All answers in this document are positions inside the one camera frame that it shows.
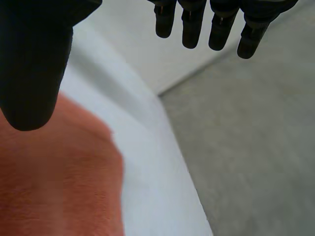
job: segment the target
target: white fabric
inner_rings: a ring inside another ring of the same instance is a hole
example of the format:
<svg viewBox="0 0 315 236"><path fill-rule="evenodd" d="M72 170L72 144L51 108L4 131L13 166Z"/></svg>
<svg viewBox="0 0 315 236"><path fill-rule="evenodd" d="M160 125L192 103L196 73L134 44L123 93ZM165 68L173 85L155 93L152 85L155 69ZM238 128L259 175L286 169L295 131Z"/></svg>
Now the white fabric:
<svg viewBox="0 0 315 236"><path fill-rule="evenodd" d="M89 20L75 28L62 91L114 132L126 236L212 235L158 98Z"/></svg>

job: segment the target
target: orange fabric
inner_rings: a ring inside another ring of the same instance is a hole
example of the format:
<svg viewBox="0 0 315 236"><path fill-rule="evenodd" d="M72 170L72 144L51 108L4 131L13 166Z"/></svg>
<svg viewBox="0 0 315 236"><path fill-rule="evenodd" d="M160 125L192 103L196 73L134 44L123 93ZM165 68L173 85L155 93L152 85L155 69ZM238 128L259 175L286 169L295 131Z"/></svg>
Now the orange fabric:
<svg viewBox="0 0 315 236"><path fill-rule="evenodd" d="M36 131L0 115L0 236L123 236L122 177L108 127L64 96Z"/></svg>

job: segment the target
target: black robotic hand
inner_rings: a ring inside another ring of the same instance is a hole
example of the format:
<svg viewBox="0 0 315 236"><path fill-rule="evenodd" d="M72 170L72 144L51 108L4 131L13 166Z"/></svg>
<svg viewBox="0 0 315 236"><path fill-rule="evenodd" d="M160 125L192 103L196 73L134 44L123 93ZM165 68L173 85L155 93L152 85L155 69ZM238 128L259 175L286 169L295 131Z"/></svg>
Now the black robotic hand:
<svg viewBox="0 0 315 236"><path fill-rule="evenodd" d="M177 0L149 0L155 4L156 33L167 38L172 31ZM223 49L239 9L244 12L246 25L238 46L239 57L252 57L269 24L281 13L292 8L298 0L210 0L214 17L209 38L209 47ZM207 0L178 0L183 14L183 45L187 48L197 46L204 9Z"/></svg>
<svg viewBox="0 0 315 236"><path fill-rule="evenodd" d="M102 0L0 0L0 107L18 130L42 127L55 108L72 27Z"/></svg>

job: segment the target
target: white wall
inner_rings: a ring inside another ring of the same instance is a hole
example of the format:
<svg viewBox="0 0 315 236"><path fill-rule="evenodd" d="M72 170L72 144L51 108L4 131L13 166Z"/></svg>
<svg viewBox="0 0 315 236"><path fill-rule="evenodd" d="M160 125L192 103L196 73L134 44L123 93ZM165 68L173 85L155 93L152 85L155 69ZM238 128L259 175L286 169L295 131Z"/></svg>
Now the white wall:
<svg viewBox="0 0 315 236"><path fill-rule="evenodd" d="M177 4L168 39L156 36L153 9L147 0L104 0L88 20L155 93L168 89L236 43L245 25L239 12L225 50L212 51L208 40L213 12L208 3L199 44L190 50L182 45L181 6Z"/></svg>

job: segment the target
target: gray floor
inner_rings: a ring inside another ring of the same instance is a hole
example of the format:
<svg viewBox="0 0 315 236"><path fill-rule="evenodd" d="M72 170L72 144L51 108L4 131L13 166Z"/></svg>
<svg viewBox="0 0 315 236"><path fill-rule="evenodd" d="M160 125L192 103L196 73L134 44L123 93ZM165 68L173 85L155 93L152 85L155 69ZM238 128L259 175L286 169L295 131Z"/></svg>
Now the gray floor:
<svg viewBox="0 0 315 236"><path fill-rule="evenodd" d="M216 236L315 235L314 12L162 96Z"/></svg>

